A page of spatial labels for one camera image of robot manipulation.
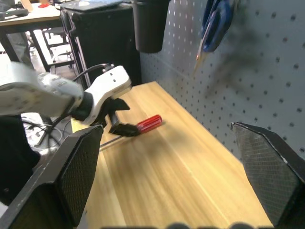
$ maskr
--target screwdriver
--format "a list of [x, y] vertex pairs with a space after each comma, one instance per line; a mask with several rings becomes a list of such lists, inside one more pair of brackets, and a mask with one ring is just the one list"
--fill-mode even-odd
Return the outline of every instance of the screwdriver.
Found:
[[[153, 130], [153, 129], [161, 126], [161, 125], [162, 125], [162, 118], [161, 118], [160, 115], [157, 114], [153, 117], [150, 117], [148, 119], [145, 119], [145, 120], [139, 122], [136, 125], [136, 127], [139, 129], [141, 134], [144, 134], [144, 133], [147, 133], [147, 132], [149, 132], [149, 131], [151, 131], [151, 130]], [[105, 143], [101, 144], [100, 147], [104, 147], [106, 145], [109, 145], [110, 143], [115, 142], [116, 140], [119, 140], [122, 137], [123, 136], [118, 136], [118, 137], [116, 137], [116, 138], [114, 138], [114, 139], [112, 139], [108, 142], [105, 142]]]

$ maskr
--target laptop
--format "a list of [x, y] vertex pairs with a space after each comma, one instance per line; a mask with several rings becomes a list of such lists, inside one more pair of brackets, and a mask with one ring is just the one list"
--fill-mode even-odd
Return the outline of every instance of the laptop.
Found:
[[91, 11], [100, 8], [118, 6], [124, 0], [73, 0], [61, 4], [62, 8], [76, 11]]

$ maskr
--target red screwdriver handle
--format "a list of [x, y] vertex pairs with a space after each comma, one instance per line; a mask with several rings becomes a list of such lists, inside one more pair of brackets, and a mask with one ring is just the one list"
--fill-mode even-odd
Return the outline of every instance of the red screwdriver handle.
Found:
[[142, 122], [139, 122], [137, 124], [138, 129], [140, 130], [141, 134], [146, 133], [150, 130], [153, 130], [154, 128], [157, 128], [162, 125], [162, 118], [160, 115], [155, 115], [153, 117], [150, 117], [148, 119], [145, 119]]

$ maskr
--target black cabinet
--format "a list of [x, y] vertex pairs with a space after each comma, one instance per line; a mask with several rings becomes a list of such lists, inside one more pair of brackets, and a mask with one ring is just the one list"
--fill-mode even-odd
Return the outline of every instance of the black cabinet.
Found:
[[[79, 72], [100, 63], [113, 63], [126, 69], [133, 85], [141, 84], [130, 4], [92, 11], [62, 8], [61, 20]], [[90, 82], [101, 74], [101, 69], [90, 72]]]

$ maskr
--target black cup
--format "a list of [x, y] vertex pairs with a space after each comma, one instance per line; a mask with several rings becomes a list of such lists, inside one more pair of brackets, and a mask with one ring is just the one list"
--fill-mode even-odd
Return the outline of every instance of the black cup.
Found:
[[162, 50], [170, 0], [133, 0], [135, 45], [139, 52]]

